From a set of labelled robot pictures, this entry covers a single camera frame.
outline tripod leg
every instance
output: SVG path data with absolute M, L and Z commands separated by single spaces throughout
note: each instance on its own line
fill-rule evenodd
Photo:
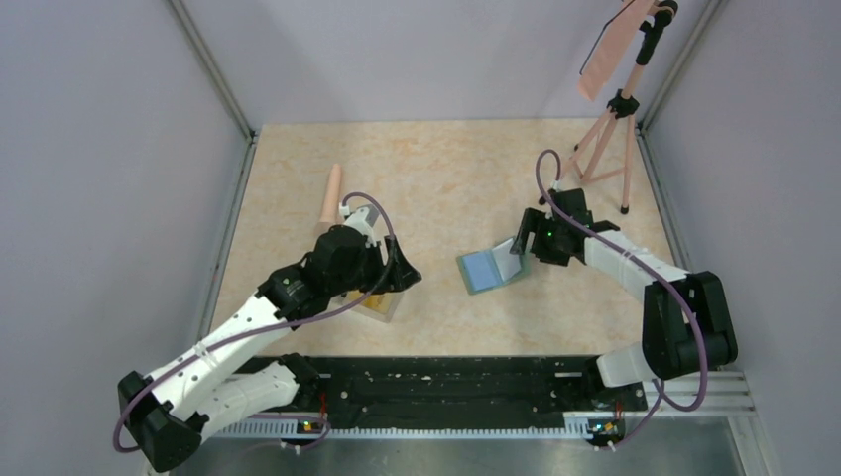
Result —
M 631 210 L 628 199 L 631 196 L 631 163 L 634 156 L 632 152 L 634 150 L 634 124 L 637 123 L 637 116 L 631 114 L 626 120 L 628 121 L 628 136 L 625 138 L 625 180 L 622 183 L 622 207 L 619 208 L 623 215 L 627 215 Z
M 602 134 L 602 138 L 599 139 L 599 142 L 596 143 L 596 150 L 593 152 L 593 157 L 590 159 L 590 163 L 587 164 L 587 170 L 584 171 L 584 177 L 581 178 L 581 181 L 584 183 L 589 182 L 590 178 L 593 177 L 593 172 L 596 170 L 596 166 L 599 165 L 599 160 L 602 158 L 605 148 L 607 148 L 607 143 L 610 142 L 610 136 L 613 135 L 613 131 L 616 129 L 616 117 L 610 112 L 609 115 L 610 119 L 607 121 L 605 132 Z
M 608 118 L 610 118 L 611 114 L 612 112 L 610 108 L 605 109 L 605 112 L 601 116 L 599 116 L 599 118 L 596 120 L 596 123 L 593 124 L 593 127 L 591 127 L 590 130 L 587 131 L 587 134 L 585 134 L 584 137 L 581 139 L 581 141 L 575 145 L 575 153 L 572 154 L 572 159 L 570 159 L 569 165 L 575 168 L 580 177 L 583 176 L 583 173 L 578 167 L 578 159 L 581 158 L 581 154 L 584 153 L 584 149 L 586 149 L 587 146 L 590 145 L 590 141 L 592 141 L 593 138 L 596 137 L 596 134 L 599 133 L 599 131 L 602 129 L 602 126 L 604 126 L 605 121 L 607 121 Z

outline gray wall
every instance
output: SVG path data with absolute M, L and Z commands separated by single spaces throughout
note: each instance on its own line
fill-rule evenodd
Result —
M 783 474 L 838 474 L 841 3 L 729 2 L 652 141 Z
M 175 357 L 244 142 L 162 1 L 0 2 L 0 474 L 139 474 L 116 384 Z
M 618 0 L 185 3 L 252 124 L 597 116 L 639 48 L 593 104 L 578 70 Z M 681 2 L 643 109 L 705 4 Z

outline robotic arm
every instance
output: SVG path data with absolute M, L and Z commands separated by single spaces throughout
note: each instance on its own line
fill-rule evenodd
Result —
M 292 402 L 305 406 L 316 398 L 318 373 L 298 354 L 224 383 L 266 345 L 293 332 L 297 321 L 314 321 L 333 297 L 349 291 L 398 293 L 421 280 L 393 235 L 385 237 L 389 258 L 383 264 L 372 229 L 376 218 L 375 208 L 358 208 L 343 225 L 319 236 L 314 249 L 298 263 L 272 273 L 231 318 L 194 347 L 145 377 L 132 372 L 120 381 L 117 389 L 124 413 L 158 381 L 125 420 L 157 471 L 182 464 L 231 423 Z M 173 374 L 176 366 L 181 368 Z
M 574 257 L 612 277 L 644 307 L 642 340 L 595 357 L 586 366 L 582 382 L 588 394 L 594 398 L 609 397 L 611 389 L 654 378 L 673 379 L 699 370 L 698 348 L 680 306 L 631 256 L 661 275 L 689 304 L 703 333 L 710 367 L 736 359 L 736 337 L 717 276 L 710 272 L 693 274 L 664 263 L 632 243 L 615 224 L 594 222 L 580 188 L 554 188 L 548 195 L 561 211 L 625 252 L 584 233 L 555 212 L 534 208 L 524 212 L 511 252 L 524 254 L 529 236 L 534 235 L 530 251 L 540 261 L 567 266 Z

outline rolling pin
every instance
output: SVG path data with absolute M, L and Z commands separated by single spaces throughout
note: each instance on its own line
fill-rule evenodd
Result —
M 315 236 L 319 236 L 336 224 L 336 214 L 339 209 L 339 191 L 341 189 L 341 166 L 333 164 L 330 175 L 327 176 L 327 188 L 324 191 L 324 202 L 321 203 L 321 216 L 315 224 Z

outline beige table surface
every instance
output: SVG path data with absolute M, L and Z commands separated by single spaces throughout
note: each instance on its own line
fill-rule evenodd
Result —
M 562 268 L 538 263 L 530 255 L 532 273 L 526 279 L 477 296 L 467 294 L 455 263 L 458 255 L 516 234 L 523 210 L 538 206 L 538 154 L 555 148 L 568 160 L 592 123 L 550 119 L 264 127 L 213 327 L 272 271 L 311 250 L 327 173 L 338 163 L 344 168 L 342 192 L 366 191 L 380 200 L 423 280 L 405 293 L 390 323 L 345 313 L 299 328 L 267 347 L 264 355 L 590 354 L 639 340 L 642 306 L 611 279 L 575 260 Z M 624 130 L 617 128 L 600 171 L 621 163 Z M 621 176 L 586 186 L 587 203 L 596 220 L 613 221 L 638 245 L 670 261 L 639 151 L 635 155 L 631 213 L 618 211 Z M 543 169 L 545 182 L 550 182 L 553 161 L 544 161 Z M 568 174 L 562 184 L 575 187 L 577 178 Z

